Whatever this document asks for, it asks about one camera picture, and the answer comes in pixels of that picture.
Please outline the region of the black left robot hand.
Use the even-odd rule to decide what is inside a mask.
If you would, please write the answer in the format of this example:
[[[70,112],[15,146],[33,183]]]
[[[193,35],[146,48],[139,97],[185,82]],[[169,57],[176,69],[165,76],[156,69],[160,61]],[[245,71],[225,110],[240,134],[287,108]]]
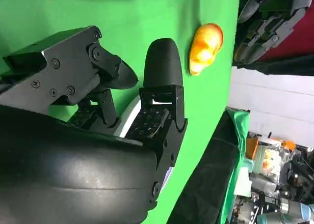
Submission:
[[[240,0],[234,63],[251,64],[278,47],[313,0]]]

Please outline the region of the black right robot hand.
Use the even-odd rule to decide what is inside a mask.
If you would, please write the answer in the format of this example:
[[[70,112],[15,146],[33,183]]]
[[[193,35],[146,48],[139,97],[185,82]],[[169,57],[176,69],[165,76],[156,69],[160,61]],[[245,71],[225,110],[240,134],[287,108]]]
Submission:
[[[157,205],[188,120],[171,38],[147,51],[140,109],[123,122],[111,90],[135,72],[98,27],[61,31],[4,58],[0,81],[0,221],[139,224]]]

